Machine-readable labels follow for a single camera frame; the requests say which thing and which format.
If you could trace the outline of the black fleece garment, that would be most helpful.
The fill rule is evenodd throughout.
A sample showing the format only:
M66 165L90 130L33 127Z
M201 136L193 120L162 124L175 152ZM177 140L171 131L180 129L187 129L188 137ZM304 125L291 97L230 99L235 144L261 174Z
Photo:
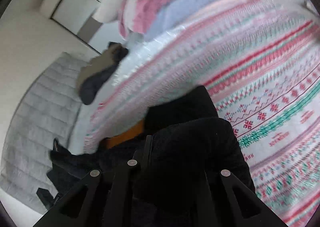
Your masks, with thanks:
M203 86L148 109L143 133L111 149L103 139L93 154L73 155L54 141L47 176L61 198L92 170L114 172L138 162L135 226L213 226L206 173L229 170L255 186L231 124L220 118Z

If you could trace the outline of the orange garment strip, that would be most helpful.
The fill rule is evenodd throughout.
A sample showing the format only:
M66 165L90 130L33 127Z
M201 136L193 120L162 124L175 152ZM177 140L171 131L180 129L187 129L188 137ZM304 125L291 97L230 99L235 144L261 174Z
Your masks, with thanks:
M143 133L144 120L140 120L136 125L128 129L127 131L121 133L120 135L109 138L106 141L106 148L111 149L125 141L133 139Z

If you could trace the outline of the grey quilted comforter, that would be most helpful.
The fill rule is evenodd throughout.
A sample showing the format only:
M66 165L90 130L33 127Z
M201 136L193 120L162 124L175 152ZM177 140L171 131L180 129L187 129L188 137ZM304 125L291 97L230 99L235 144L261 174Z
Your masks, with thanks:
M67 145L81 101L76 79L86 62L64 52L31 84L22 97L5 138L1 188L8 193L52 190L46 173L49 152L57 138Z

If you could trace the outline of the dark navy and beige pillow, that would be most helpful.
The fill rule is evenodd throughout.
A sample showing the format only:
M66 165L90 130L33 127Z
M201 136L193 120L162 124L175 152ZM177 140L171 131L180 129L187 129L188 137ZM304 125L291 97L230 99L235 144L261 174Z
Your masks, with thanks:
M84 105L93 103L98 91L116 72L129 49L120 43L109 42L104 52L82 67L76 80L76 92Z

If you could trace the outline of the pink patterned fair isle blanket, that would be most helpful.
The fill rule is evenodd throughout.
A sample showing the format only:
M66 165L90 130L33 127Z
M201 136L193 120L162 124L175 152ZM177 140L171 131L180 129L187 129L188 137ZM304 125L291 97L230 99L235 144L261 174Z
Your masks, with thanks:
M196 85L230 122L258 197L288 226L306 226L319 206L319 15L310 0L228 0L136 45L94 101L84 152Z

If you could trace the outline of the white and grey wardrobe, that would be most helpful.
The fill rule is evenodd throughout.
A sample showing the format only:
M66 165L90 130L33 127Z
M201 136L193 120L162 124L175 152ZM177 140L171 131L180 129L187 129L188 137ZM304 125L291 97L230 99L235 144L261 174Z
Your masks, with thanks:
M109 42L125 43L117 21L100 23L93 14L102 0L43 0L40 12L55 21L97 53L102 53Z

